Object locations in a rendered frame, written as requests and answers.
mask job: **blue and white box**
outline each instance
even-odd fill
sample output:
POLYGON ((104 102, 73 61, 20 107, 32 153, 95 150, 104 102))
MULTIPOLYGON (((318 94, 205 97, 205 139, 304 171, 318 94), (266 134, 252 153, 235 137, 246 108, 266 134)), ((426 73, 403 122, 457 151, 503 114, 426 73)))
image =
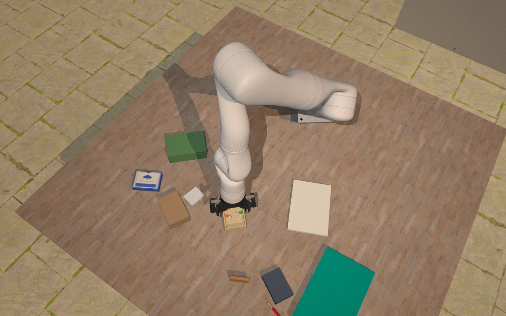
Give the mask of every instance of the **blue and white box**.
POLYGON ((162 177, 161 171, 137 169, 134 173, 132 190, 159 192, 162 177))

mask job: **stone tile floor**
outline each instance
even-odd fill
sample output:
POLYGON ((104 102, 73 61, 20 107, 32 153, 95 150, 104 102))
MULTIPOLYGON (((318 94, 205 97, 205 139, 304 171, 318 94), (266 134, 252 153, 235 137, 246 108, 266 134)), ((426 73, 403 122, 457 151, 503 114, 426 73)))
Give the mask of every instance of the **stone tile floor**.
MULTIPOLYGON (((14 211, 234 6, 506 128, 506 75, 395 29, 402 3, 0 0, 0 316, 145 315, 14 211)), ((506 316, 506 140, 440 315, 506 316)))

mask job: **small white box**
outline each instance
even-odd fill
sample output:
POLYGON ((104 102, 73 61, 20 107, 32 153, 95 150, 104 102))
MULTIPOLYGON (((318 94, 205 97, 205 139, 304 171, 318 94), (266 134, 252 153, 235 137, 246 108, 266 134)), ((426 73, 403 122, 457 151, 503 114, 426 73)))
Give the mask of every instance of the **small white box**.
POLYGON ((287 229, 327 236, 330 206, 330 185, 293 180, 287 229))
POLYGON ((187 192, 185 195, 183 195, 183 198, 187 200, 187 202, 193 206, 196 204, 196 202, 200 201, 200 199, 204 196, 202 192, 200 192, 199 188, 194 187, 189 192, 187 192))
POLYGON ((163 173, 155 170, 137 169, 132 181, 132 190, 159 192, 163 173))

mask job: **green box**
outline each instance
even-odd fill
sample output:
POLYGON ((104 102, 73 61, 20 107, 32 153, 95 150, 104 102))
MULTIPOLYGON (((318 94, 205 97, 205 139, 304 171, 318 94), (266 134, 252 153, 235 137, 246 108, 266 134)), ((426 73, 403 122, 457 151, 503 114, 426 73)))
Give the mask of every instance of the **green box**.
POLYGON ((186 162, 208 156, 204 131, 173 134, 165 137, 169 162, 186 162))

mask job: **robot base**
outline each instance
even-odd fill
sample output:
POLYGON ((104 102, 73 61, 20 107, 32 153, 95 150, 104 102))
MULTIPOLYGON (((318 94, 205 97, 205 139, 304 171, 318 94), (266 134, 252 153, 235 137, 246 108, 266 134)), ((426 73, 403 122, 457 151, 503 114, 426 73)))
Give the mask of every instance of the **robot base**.
POLYGON ((247 214, 251 208, 257 207, 258 200, 259 199, 257 198, 257 193, 251 193, 237 203, 227 203, 226 201, 222 200, 222 198, 219 198, 219 200, 211 198, 210 213, 216 213, 216 216, 221 217, 222 212, 228 210, 229 208, 243 208, 245 210, 245 214, 247 214))

